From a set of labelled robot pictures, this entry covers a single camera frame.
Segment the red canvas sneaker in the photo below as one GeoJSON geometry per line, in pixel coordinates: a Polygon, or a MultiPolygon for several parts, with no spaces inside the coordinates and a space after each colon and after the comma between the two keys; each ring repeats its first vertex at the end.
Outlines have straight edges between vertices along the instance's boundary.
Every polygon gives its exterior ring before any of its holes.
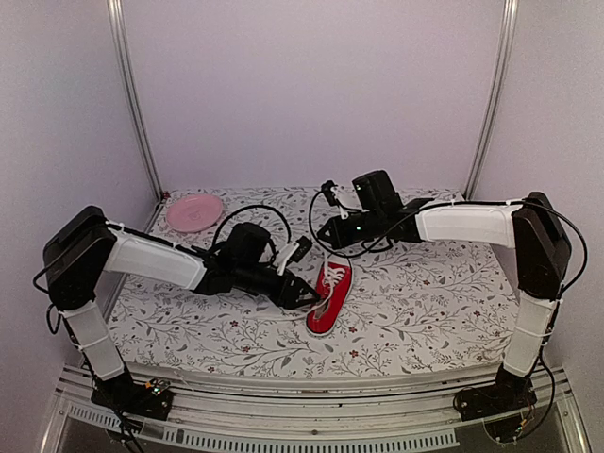
{"type": "Polygon", "coordinates": [[[316,281],[320,301],[306,314],[305,323],[311,335],[327,336],[334,329],[353,285],[350,259],[327,256],[316,281]]]}

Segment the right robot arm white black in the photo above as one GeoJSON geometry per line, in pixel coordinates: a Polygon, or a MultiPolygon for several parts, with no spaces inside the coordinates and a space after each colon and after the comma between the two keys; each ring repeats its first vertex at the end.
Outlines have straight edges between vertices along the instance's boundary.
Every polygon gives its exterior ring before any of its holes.
{"type": "Polygon", "coordinates": [[[502,369],[509,374],[488,392],[495,411],[508,411],[521,400],[527,377],[545,345],[568,284],[565,276],[572,245],[565,232],[569,220],[554,210],[545,193],[532,192],[510,201],[438,201],[414,198],[404,203],[384,170],[352,182],[359,206],[342,199],[331,180],[319,194],[339,214],[311,233],[329,253],[379,242],[478,242],[515,252],[520,308],[502,369]]]}

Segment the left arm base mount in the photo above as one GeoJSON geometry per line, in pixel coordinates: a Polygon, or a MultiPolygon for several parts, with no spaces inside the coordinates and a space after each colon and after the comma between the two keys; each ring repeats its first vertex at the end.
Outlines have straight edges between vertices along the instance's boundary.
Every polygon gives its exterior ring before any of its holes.
{"type": "Polygon", "coordinates": [[[141,384],[123,374],[107,381],[97,380],[91,402],[120,413],[166,421],[175,396],[170,387],[167,380],[153,378],[141,384]]]}

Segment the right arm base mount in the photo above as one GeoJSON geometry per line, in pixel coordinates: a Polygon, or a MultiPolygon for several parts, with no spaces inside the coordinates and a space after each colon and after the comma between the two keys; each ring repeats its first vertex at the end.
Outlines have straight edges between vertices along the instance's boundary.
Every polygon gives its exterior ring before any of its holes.
{"type": "Polygon", "coordinates": [[[517,441],[535,415],[536,394],[529,378],[512,376],[483,387],[469,387],[457,392],[453,408],[462,421],[477,420],[512,412],[509,417],[485,424],[489,437],[500,443],[517,441]]]}

